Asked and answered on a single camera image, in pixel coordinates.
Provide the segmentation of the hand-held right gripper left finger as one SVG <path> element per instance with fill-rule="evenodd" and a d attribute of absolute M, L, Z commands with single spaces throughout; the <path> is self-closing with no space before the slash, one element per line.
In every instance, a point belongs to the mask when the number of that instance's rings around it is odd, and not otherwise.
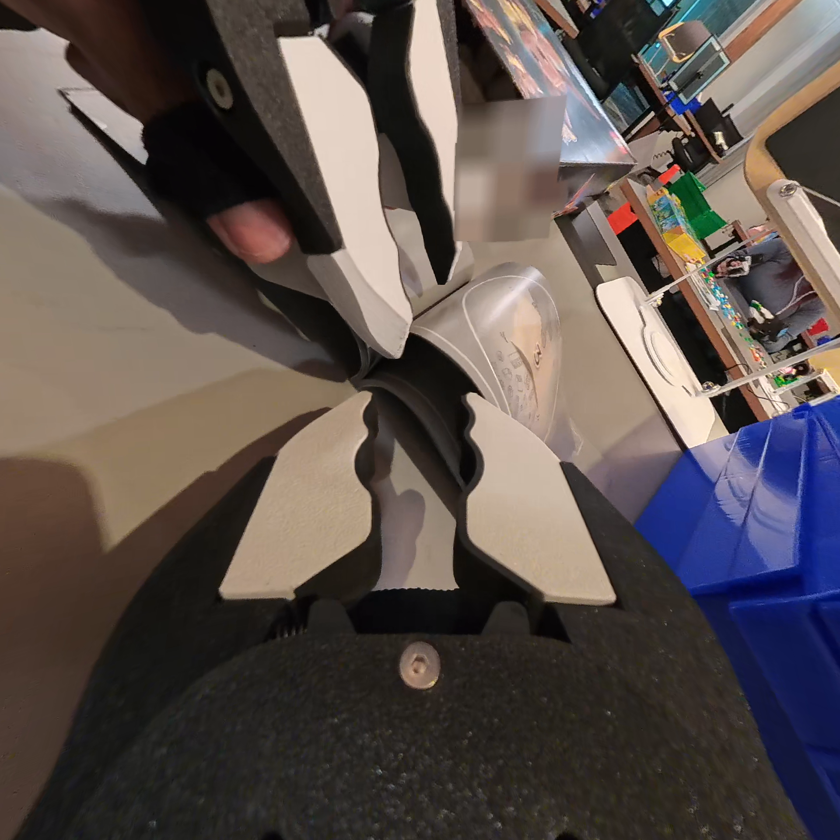
<path fill-rule="evenodd" d="M 373 395 L 358 392 L 283 445 L 220 584 L 224 600 L 347 604 L 373 590 L 382 573 L 377 431 Z"/>

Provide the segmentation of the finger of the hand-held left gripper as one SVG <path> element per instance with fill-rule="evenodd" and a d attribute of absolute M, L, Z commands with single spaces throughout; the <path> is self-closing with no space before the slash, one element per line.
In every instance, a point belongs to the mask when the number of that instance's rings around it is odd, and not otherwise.
<path fill-rule="evenodd" d="M 458 109 L 445 16 L 437 2 L 383 2 L 372 13 L 368 93 L 394 150 L 409 208 L 439 286 L 450 280 L 455 237 Z"/>
<path fill-rule="evenodd" d="M 316 35 L 279 37 L 339 245 L 307 264 L 341 317 L 377 353 L 402 356 L 413 322 L 380 193 L 380 148 L 362 84 Z"/>

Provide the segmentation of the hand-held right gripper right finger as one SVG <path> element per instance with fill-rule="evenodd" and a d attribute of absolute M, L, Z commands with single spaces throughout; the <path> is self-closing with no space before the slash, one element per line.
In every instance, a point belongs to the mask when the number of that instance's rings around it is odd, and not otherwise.
<path fill-rule="evenodd" d="M 563 465 L 476 393 L 463 397 L 455 578 L 500 601 L 613 606 L 616 592 Z"/>

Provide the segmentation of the grey desk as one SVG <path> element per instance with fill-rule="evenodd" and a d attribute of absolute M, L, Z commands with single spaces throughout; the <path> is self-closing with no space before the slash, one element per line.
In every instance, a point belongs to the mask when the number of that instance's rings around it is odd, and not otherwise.
<path fill-rule="evenodd" d="M 69 111 L 64 52 L 2 33 L 2 838 L 154 567 L 353 392 Z"/>

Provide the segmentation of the person's left hand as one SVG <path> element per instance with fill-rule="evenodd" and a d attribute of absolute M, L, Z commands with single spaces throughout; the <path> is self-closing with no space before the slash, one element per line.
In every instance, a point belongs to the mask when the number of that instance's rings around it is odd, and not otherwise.
<path fill-rule="evenodd" d="M 135 1 L 2 2 L 2 28 L 42 28 L 66 61 L 141 124 L 152 192 L 205 223 L 235 257 L 267 264 L 293 233 L 277 192 L 222 128 Z"/>

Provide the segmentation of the colourful printed toy box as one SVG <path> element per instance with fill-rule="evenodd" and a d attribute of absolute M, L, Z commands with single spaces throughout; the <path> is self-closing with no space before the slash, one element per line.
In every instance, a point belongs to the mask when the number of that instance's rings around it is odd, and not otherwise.
<path fill-rule="evenodd" d="M 534 2 L 455 2 L 464 102 L 565 96 L 564 193 L 555 216 L 580 212 L 635 167 L 622 135 Z"/>

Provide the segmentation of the white curved board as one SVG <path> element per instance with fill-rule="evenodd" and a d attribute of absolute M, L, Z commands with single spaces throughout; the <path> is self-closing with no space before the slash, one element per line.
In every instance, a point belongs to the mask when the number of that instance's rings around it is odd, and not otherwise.
<path fill-rule="evenodd" d="M 635 279 L 603 282 L 595 299 L 681 444 L 693 448 L 724 435 L 688 360 Z"/>

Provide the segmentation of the wooden shelf unit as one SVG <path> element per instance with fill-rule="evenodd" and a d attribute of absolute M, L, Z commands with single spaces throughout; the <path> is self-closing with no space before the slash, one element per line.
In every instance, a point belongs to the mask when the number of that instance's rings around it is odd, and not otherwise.
<path fill-rule="evenodd" d="M 684 261 L 671 248 L 676 237 L 664 236 L 656 214 L 657 203 L 669 203 L 671 195 L 658 182 L 641 185 L 626 178 L 619 189 L 637 219 L 628 230 L 644 231 L 650 247 L 655 249 L 655 267 L 661 281 L 669 282 L 667 288 L 655 290 L 652 275 L 644 275 L 643 285 L 649 297 L 647 307 L 664 318 L 703 390 L 718 384 L 738 383 L 735 392 L 740 397 L 735 404 L 736 407 L 743 404 L 744 415 L 750 419 L 730 422 L 727 412 L 731 401 L 725 395 L 714 395 L 712 401 L 724 424 L 732 431 L 790 411 L 796 405 L 795 400 L 787 394 L 775 394 L 773 377 L 745 382 L 749 375 L 765 374 L 772 356 L 749 334 L 747 321 L 723 279 L 718 279 L 711 270 L 722 256 L 709 258 L 704 254 L 703 262 L 695 264 Z"/>

